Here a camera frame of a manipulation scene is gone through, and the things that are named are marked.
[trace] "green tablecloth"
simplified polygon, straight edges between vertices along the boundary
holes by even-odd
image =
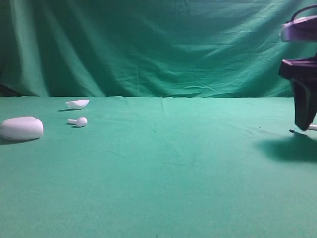
[[[0,238],[317,237],[317,132],[293,99],[0,98]],[[73,128],[68,119],[87,117]]]

